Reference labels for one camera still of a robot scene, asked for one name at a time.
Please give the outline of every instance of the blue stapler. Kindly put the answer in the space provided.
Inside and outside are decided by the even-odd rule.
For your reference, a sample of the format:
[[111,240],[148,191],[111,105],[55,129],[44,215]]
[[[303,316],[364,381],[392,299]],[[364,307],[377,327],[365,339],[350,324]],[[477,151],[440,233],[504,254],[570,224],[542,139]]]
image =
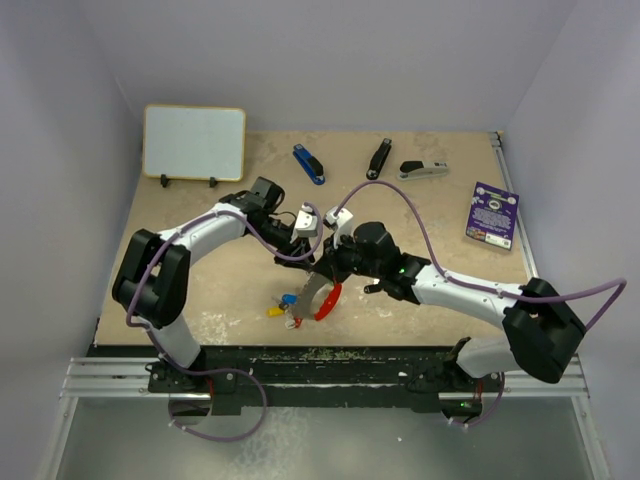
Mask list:
[[304,171],[307,172],[309,178],[316,185],[324,183],[324,168],[316,157],[311,155],[309,151],[301,144],[293,146],[293,156],[296,157],[298,163],[302,165]]

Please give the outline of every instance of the red object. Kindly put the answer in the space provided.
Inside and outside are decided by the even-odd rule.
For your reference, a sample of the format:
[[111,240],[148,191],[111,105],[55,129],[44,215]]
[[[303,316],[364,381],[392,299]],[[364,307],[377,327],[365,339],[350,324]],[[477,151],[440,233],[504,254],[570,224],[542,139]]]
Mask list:
[[313,318],[315,318],[317,322],[331,313],[331,310],[333,310],[338,303],[341,292],[342,284],[336,283],[333,286],[333,290],[331,290],[331,292],[329,292],[329,295],[327,295],[327,298],[324,299],[324,303],[320,306],[320,309],[313,316]]

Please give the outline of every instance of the blue object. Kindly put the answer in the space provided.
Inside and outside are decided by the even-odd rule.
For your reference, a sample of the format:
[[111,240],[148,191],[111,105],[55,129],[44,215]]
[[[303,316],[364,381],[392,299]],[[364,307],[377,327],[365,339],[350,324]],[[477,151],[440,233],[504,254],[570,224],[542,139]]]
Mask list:
[[295,305],[297,300],[298,300],[298,297],[290,293],[285,293],[282,296],[282,303],[284,303],[285,305]]
[[298,163],[302,165],[302,168],[307,172],[307,175],[309,175],[313,183],[316,185],[322,185],[324,183],[324,167],[318,159],[311,155],[300,143],[294,145],[293,156],[296,157]]

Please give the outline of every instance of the gray floor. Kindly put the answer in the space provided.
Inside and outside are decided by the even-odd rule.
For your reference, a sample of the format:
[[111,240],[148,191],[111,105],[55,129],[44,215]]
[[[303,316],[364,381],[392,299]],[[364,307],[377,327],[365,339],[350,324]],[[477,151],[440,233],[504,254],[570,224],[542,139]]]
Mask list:
[[[239,433],[257,418],[211,418]],[[274,408],[251,438],[217,444],[168,427],[166,401],[81,400],[61,480],[590,479],[568,399],[508,399],[467,432],[438,415]]]

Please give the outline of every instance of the white label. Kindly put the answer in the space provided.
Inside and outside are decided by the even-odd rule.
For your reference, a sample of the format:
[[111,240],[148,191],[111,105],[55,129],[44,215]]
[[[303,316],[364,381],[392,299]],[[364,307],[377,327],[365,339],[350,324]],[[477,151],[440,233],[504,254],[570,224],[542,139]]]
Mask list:
[[485,241],[497,247],[502,247],[507,249],[511,248],[511,240],[509,240],[508,238],[499,237],[498,235],[493,235],[492,233],[487,233],[485,237]]

